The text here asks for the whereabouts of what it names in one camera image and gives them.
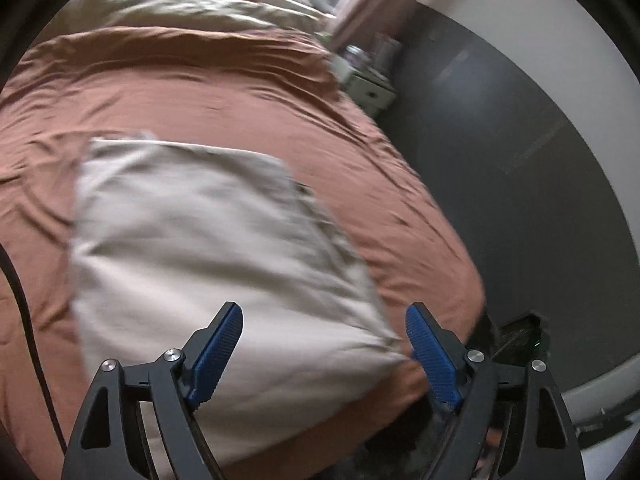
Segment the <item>right pink curtain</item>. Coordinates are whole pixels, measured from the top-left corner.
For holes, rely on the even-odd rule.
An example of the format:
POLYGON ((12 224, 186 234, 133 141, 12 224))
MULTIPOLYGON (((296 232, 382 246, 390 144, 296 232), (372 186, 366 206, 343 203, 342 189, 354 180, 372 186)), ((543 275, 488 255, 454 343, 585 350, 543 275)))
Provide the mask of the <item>right pink curtain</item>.
POLYGON ((351 44, 369 50, 378 35, 394 36, 416 0, 349 0, 330 30, 329 49, 340 52, 351 44))

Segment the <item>beige zip jacket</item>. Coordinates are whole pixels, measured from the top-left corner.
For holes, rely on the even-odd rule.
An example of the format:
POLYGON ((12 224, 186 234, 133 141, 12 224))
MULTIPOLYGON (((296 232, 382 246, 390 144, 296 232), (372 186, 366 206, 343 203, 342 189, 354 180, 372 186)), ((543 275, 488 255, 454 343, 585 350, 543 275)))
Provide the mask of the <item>beige zip jacket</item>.
POLYGON ((196 412, 221 466, 337 414, 404 357, 366 263, 274 157, 93 139, 76 183, 72 310, 88 373, 181 347, 223 304, 243 329, 196 412))

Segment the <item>white bedside nightstand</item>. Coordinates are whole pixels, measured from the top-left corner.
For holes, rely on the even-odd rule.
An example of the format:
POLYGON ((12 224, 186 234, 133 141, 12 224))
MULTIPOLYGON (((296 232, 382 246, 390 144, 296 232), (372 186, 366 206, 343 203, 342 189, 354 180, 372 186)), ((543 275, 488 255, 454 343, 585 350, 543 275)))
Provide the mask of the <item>white bedside nightstand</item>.
POLYGON ((370 70, 357 70, 338 55, 332 58, 331 72, 340 89, 372 119, 387 110, 396 98, 395 89, 386 78, 370 70))

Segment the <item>rust brown duvet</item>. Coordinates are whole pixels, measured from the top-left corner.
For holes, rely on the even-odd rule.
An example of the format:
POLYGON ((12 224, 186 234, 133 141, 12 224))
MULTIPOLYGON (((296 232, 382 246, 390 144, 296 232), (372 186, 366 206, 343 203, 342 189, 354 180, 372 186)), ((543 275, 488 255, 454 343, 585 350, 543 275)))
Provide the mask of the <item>rust brown duvet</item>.
POLYGON ((369 267, 390 324, 421 301, 468 338, 480 274, 396 148, 337 87, 301 32, 115 27, 31 48, 1 95, 1 241, 24 286, 64 429, 88 388, 70 312, 77 165, 95 136, 150 132, 282 159, 369 267))

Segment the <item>olive beige duvet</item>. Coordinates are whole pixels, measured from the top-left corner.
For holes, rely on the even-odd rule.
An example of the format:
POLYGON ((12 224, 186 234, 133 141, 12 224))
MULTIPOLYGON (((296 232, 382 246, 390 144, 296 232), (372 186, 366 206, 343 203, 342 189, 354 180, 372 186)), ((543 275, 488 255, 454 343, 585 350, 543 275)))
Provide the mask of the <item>olive beige duvet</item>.
POLYGON ((246 0, 70 0, 40 32, 39 42, 107 27, 169 27, 202 32, 283 28, 316 34, 329 19, 246 0))

